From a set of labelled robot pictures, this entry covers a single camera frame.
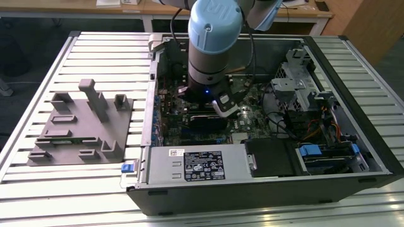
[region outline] wooden table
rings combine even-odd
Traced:
[[[154,3],[152,0],[142,0],[142,23],[146,31],[152,31],[153,19],[170,19],[176,13],[177,8]],[[329,18],[333,17],[332,12],[318,11],[314,0],[309,0],[305,7],[292,7],[292,9],[280,9],[274,22],[290,22],[290,23],[313,23],[310,35],[320,35],[326,25]],[[177,16],[178,20],[189,19],[189,11],[184,10]]]
[[[97,9],[94,3],[96,0],[0,0],[0,17],[141,19],[144,31],[152,32],[152,20],[170,19],[177,11],[174,7],[160,5],[152,0],[109,9]],[[280,9],[274,22],[313,23],[309,34],[320,35],[332,17],[333,13],[318,11],[314,0],[309,0],[305,7]],[[177,19],[188,20],[189,12],[182,11]]]

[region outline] aluminum profile table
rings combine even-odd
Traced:
[[[105,96],[125,93],[134,99],[125,159],[140,156],[144,89],[152,64],[149,35],[81,32],[68,38],[0,154],[1,227],[402,226],[404,180],[364,190],[337,203],[148,217],[118,185],[120,164],[25,165],[53,108],[48,102],[52,93],[68,91],[72,97],[80,98],[77,84],[82,78],[94,79],[96,89]],[[348,41],[337,37],[314,40],[404,164],[402,101]],[[316,74],[326,89],[321,72]]]

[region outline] floor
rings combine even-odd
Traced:
[[[0,96],[0,150],[8,139],[5,135],[12,133],[69,32],[73,30],[142,32],[140,20],[64,19],[58,27],[54,26],[50,19],[6,18],[5,21],[12,23],[12,28],[6,29],[4,24],[0,23],[0,35],[13,36],[32,63],[32,68],[28,73],[16,78],[5,77],[0,73],[0,77],[6,83],[30,82],[9,84],[13,95],[10,97]],[[156,21],[153,26],[157,32],[168,31],[166,21]],[[180,21],[176,30],[185,32],[185,28],[186,24]],[[404,39],[400,39],[376,66],[376,70],[401,98],[404,98],[404,80],[400,77],[400,75],[404,75],[402,53]]]

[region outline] yellow wire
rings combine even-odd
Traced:
[[[301,141],[305,141],[309,137],[316,135],[318,132],[320,132],[320,128],[317,128],[316,131],[313,131]]]

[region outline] warning label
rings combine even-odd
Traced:
[[[185,181],[225,179],[221,151],[184,153]]]

